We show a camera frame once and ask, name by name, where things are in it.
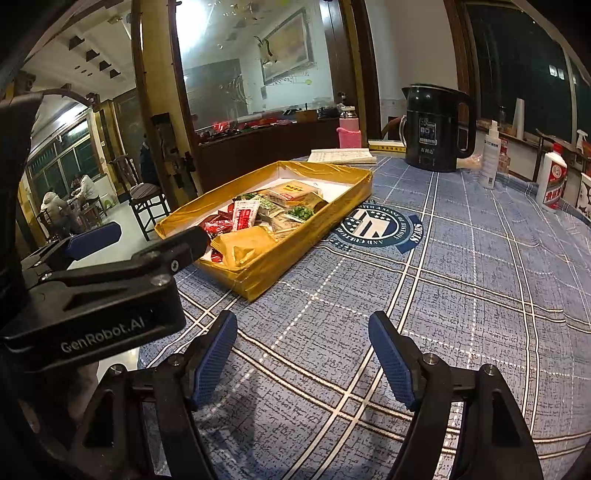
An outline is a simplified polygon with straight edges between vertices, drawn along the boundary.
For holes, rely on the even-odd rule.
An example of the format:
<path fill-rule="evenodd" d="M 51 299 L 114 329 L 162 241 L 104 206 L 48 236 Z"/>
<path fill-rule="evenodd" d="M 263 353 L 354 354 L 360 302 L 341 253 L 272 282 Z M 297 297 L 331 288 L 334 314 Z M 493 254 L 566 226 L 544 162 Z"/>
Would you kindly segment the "white notebook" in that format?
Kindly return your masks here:
<path fill-rule="evenodd" d="M 308 162 L 335 165 L 376 165 L 377 158 L 367 148 L 315 149 Z"/>

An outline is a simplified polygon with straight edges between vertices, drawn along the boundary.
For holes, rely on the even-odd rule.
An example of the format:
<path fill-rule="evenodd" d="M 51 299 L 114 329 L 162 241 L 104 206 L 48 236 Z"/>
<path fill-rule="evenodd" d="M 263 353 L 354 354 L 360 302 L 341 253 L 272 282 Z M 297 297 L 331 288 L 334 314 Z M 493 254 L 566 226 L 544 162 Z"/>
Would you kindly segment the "golden pastry packet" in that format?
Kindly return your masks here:
<path fill-rule="evenodd" d="M 242 268 L 274 246 L 276 239 L 263 226 L 220 234 L 211 241 L 211 248 L 221 253 L 221 263 L 228 269 Z"/>

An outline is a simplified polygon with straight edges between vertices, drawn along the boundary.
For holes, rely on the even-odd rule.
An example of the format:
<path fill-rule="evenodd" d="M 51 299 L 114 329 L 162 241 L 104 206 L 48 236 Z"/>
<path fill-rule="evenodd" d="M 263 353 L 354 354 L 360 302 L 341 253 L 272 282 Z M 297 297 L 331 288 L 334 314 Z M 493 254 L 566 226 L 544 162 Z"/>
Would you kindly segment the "blue plaid tablecloth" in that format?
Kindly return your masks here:
<path fill-rule="evenodd" d="M 548 479 L 590 438 L 590 229 L 540 207 L 530 185 L 381 159 L 363 210 L 415 220 L 419 243 L 369 245 L 335 228 L 265 294 L 240 298 L 189 267 L 187 324 L 141 348 L 152 367 L 230 310 L 236 337 L 197 423 L 222 479 L 383 479 L 412 415 L 369 338 L 385 313 L 427 353 L 499 368 Z"/>

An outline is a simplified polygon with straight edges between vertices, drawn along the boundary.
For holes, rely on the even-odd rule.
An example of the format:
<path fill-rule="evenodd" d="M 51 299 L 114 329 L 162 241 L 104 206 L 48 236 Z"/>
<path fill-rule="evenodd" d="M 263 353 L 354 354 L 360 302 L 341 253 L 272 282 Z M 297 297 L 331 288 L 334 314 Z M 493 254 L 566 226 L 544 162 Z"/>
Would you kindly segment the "salted egg biscuit packet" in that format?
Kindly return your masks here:
<path fill-rule="evenodd" d="M 290 180 L 267 188 L 264 193 L 274 203 L 288 207 L 300 205 L 311 194 L 321 193 L 321 189 L 298 180 Z"/>

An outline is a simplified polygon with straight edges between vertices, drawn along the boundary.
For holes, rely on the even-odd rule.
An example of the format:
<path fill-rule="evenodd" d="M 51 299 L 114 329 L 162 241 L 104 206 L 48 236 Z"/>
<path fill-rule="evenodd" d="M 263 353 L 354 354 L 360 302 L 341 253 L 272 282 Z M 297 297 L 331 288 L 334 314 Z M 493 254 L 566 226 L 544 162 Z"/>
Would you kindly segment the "white patterned paper cup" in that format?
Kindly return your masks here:
<path fill-rule="evenodd" d="M 581 174 L 576 208 L 586 218 L 591 219 L 591 178 L 585 173 Z"/>

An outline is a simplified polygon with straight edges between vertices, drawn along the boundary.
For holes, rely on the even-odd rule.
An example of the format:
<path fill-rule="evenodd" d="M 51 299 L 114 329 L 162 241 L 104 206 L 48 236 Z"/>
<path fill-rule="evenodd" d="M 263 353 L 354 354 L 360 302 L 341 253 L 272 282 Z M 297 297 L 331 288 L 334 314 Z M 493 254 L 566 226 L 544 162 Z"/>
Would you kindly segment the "green leafy snack packet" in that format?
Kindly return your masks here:
<path fill-rule="evenodd" d="M 287 211 L 284 212 L 284 215 L 294 222 L 304 223 L 310 220 L 311 217 L 315 215 L 315 212 L 307 206 L 297 205 L 293 208 L 287 209 Z"/>

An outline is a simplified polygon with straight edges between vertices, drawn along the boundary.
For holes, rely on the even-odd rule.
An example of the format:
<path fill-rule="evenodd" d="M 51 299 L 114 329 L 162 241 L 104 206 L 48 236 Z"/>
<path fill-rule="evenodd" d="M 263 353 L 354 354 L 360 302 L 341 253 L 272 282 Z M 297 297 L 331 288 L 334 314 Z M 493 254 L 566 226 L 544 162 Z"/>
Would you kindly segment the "gold cardboard tray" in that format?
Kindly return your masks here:
<path fill-rule="evenodd" d="M 158 222 L 155 232 L 161 239 L 169 238 L 197 227 L 208 215 L 226 212 L 239 196 L 253 193 L 260 197 L 267 188 L 290 180 L 321 189 L 321 193 L 315 195 L 322 199 L 322 208 L 310 220 L 294 222 L 284 215 L 287 209 L 281 207 L 274 211 L 276 217 L 259 215 L 254 224 L 266 227 L 276 239 L 276 246 L 270 251 L 242 268 L 228 269 L 221 263 L 221 253 L 212 249 L 209 243 L 204 256 L 194 262 L 246 300 L 256 300 L 346 215 L 370 197 L 372 172 L 345 165 L 279 161 L 242 175 L 188 202 Z"/>

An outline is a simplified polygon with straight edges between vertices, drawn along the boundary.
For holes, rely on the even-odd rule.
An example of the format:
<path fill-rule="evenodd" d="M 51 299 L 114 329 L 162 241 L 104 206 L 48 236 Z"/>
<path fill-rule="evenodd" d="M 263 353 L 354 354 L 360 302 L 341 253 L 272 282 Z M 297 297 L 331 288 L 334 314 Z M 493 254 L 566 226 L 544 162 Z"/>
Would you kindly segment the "yellow ruler box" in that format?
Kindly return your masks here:
<path fill-rule="evenodd" d="M 407 151 L 406 145 L 398 140 L 369 140 L 368 146 L 370 151 L 388 155 L 405 155 Z"/>

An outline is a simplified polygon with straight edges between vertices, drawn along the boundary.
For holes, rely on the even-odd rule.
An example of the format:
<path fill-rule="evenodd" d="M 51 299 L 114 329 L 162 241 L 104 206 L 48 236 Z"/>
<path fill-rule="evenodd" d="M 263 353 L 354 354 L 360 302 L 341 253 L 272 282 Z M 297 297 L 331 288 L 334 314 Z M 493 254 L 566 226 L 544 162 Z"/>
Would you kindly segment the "red candy packet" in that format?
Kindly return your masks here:
<path fill-rule="evenodd" d="M 204 229 L 209 237 L 214 238 L 220 234 L 231 232 L 233 226 L 232 215 L 228 212 L 218 211 L 215 214 L 206 216 L 198 226 Z"/>

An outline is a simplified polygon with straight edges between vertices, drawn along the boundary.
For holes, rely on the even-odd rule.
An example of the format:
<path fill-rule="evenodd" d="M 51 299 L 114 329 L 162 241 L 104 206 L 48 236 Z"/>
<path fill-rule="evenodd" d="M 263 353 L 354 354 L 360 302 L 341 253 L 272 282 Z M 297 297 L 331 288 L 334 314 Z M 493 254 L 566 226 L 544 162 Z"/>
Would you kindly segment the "white spray bottle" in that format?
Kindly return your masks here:
<path fill-rule="evenodd" d="M 487 135 L 485 136 L 482 165 L 479 176 L 479 183 L 486 189 L 493 190 L 499 165 L 501 150 L 501 138 L 499 135 L 498 122 L 491 121 Z"/>

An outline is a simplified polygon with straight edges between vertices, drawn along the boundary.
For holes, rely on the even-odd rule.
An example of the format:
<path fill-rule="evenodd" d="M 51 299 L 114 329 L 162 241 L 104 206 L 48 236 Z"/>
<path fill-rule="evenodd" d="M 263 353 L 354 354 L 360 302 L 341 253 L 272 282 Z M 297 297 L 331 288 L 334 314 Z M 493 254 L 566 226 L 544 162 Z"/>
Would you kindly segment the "white red snack packet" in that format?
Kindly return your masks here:
<path fill-rule="evenodd" d="M 259 212 L 260 202 L 256 199 L 237 200 L 233 203 L 232 230 L 245 230 L 256 223 L 256 215 Z"/>

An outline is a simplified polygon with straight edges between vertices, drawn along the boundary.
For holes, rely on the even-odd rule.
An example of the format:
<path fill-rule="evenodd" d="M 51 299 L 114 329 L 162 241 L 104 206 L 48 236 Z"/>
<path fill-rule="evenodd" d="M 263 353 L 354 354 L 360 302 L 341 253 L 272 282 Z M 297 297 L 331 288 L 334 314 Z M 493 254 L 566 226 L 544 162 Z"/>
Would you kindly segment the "white red liquor bottle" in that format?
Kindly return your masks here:
<path fill-rule="evenodd" d="M 538 174 L 537 203 L 546 210 L 559 208 L 568 175 L 568 165 L 563 156 L 563 147 L 554 143 L 552 149 L 544 155 Z"/>

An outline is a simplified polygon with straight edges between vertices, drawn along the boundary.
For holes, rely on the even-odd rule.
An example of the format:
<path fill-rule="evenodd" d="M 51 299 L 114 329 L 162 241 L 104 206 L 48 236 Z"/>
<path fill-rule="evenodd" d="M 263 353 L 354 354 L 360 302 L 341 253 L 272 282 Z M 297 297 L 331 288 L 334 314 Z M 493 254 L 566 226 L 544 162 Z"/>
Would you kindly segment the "black electric kettle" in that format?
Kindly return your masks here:
<path fill-rule="evenodd" d="M 430 84 L 402 88 L 407 112 L 400 124 L 405 162 L 438 173 L 457 170 L 457 161 L 470 157 L 476 146 L 477 111 L 465 92 Z"/>

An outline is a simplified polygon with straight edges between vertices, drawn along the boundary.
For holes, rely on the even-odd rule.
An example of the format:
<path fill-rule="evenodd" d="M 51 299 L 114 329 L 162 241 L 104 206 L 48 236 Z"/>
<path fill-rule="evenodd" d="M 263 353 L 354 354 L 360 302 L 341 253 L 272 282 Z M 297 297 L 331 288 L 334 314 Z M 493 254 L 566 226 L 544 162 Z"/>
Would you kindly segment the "pink water bottle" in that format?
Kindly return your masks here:
<path fill-rule="evenodd" d="M 356 149 L 362 147 L 362 132 L 355 106 L 342 106 L 339 113 L 339 147 Z"/>

